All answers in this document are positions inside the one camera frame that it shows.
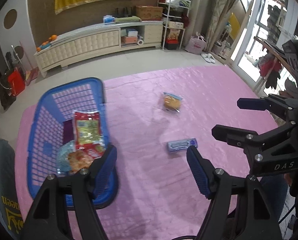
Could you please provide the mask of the small orange noodle snack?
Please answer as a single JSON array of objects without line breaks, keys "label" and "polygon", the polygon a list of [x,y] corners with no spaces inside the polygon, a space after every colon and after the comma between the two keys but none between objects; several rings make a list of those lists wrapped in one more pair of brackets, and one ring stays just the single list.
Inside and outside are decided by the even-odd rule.
[{"label": "small orange noodle snack", "polygon": [[83,151],[71,152],[68,155],[70,173],[75,174],[82,168],[88,168],[94,159]]}]

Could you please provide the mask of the green folded towel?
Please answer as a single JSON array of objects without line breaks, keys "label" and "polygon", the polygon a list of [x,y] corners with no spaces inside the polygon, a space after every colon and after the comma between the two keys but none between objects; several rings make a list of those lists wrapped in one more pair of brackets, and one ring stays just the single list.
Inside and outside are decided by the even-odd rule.
[{"label": "green folded towel", "polygon": [[137,16],[116,17],[114,22],[115,23],[141,22],[141,18]]}]

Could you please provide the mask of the pink table cloth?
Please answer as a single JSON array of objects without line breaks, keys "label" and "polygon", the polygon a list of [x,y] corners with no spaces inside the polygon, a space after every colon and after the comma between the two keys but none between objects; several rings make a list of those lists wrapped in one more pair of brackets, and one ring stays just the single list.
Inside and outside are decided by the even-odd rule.
[{"label": "pink table cloth", "polygon": [[[211,129],[225,125],[264,133],[277,124],[268,112],[242,110],[254,93],[226,66],[158,70],[105,81],[110,141],[118,150],[120,187],[98,211],[110,239],[173,239],[195,235],[209,201],[200,194],[184,152],[169,141],[196,138],[201,155],[229,174],[245,177],[243,151],[219,142]],[[182,98],[180,112],[164,107],[164,92]]]}]

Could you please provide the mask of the pink tote bag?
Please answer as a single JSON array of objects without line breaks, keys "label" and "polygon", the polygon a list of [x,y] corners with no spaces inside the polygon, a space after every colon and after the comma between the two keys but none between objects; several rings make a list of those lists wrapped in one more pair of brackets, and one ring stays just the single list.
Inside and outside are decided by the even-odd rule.
[{"label": "pink tote bag", "polygon": [[205,38],[198,32],[192,37],[190,37],[188,44],[185,47],[185,51],[195,55],[200,55],[206,47]]}]

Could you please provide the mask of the cream TV cabinet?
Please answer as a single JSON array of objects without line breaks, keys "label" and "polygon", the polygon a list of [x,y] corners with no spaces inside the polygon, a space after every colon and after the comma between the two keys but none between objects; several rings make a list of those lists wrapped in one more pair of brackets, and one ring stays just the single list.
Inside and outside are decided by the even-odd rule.
[{"label": "cream TV cabinet", "polygon": [[159,48],[162,21],[93,24],[59,35],[34,54],[43,77],[55,67],[66,68],[93,57],[142,48]]}]

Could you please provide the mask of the red green snack bag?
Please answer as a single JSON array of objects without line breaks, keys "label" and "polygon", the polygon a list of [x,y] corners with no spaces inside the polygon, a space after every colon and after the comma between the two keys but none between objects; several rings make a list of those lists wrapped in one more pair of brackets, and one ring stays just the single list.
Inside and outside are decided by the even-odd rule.
[{"label": "red green snack bag", "polygon": [[101,129],[100,112],[73,111],[74,146],[93,159],[103,156],[106,146]]}]

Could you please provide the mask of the patterned curtain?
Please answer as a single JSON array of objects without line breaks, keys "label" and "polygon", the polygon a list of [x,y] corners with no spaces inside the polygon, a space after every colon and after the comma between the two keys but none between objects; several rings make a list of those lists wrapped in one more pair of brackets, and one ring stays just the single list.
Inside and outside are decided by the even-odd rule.
[{"label": "patterned curtain", "polygon": [[227,1],[228,0],[210,0],[209,2],[211,11],[209,16],[206,17],[208,22],[208,29],[205,36],[207,41],[206,50],[210,50],[212,48],[212,39],[214,38],[220,16],[225,5],[227,4]]}]

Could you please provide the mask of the teal striped snack bag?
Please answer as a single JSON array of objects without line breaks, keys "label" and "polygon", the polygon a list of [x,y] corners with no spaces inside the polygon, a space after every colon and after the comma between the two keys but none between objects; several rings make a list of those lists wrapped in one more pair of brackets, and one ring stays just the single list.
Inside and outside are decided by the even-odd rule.
[{"label": "teal striped snack bag", "polygon": [[75,152],[75,141],[69,141],[60,146],[56,157],[56,168],[58,174],[68,174],[71,171],[69,154]]}]

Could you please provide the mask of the black bag on floor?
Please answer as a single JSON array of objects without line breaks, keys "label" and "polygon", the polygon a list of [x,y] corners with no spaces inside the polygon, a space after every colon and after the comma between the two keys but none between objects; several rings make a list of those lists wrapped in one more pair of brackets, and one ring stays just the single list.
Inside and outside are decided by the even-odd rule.
[{"label": "black bag on floor", "polygon": [[0,77],[0,102],[3,110],[6,111],[16,101],[16,96],[12,94],[12,88],[7,80],[7,75]]}]

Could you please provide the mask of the blue tissue pack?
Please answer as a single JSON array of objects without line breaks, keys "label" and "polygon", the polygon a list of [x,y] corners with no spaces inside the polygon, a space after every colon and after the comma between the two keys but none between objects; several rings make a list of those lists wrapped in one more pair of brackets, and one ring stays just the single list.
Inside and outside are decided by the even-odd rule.
[{"label": "blue tissue pack", "polygon": [[112,16],[112,15],[106,15],[106,16],[103,17],[103,23],[105,25],[113,24],[113,23],[115,23],[115,17]]}]

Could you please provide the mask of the blue Doublemint gum pack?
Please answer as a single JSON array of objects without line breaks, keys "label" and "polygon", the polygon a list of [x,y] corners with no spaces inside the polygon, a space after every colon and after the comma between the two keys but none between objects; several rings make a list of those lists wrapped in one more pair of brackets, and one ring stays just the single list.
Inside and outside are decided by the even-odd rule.
[{"label": "blue Doublemint gum pack", "polygon": [[196,138],[169,141],[166,145],[166,148],[169,153],[176,153],[180,151],[186,151],[190,146],[198,147]]}]

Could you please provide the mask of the oranges on cabinet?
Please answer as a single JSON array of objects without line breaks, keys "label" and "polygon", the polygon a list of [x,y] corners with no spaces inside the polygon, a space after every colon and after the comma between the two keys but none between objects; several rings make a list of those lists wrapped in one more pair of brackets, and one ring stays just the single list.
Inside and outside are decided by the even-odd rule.
[{"label": "oranges on cabinet", "polygon": [[56,39],[57,39],[57,35],[50,36],[46,42],[43,42],[40,46],[36,48],[36,51],[40,52],[48,48],[51,45],[51,42],[55,41]]}]

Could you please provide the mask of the purple snack wrapper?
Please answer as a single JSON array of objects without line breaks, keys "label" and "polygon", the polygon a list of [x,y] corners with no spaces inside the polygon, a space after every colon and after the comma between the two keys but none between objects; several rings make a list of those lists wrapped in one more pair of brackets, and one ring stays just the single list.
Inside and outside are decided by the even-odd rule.
[{"label": "purple snack wrapper", "polygon": [[63,122],[63,144],[74,140],[72,119]]}]

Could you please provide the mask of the red bag on floor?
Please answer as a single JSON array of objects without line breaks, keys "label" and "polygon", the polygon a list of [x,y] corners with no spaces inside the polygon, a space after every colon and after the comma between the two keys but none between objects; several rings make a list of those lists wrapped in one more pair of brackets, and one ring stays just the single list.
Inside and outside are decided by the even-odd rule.
[{"label": "red bag on floor", "polygon": [[17,68],[13,69],[7,80],[11,87],[11,93],[13,96],[18,96],[22,91],[25,90],[25,81],[23,80]]}]

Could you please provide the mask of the blue plastic basket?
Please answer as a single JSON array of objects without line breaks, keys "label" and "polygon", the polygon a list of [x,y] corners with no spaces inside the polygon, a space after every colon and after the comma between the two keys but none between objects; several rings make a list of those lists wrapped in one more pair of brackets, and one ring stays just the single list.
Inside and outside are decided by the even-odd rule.
[{"label": "blue plastic basket", "polygon": [[49,89],[38,101],[28,139],[27,187],[32,198],[50,173],[70,173],[67,157],[75,150],[75,112],[99,113],[99,145],[108,145],[105,93],[100,79],[88,77]]}]

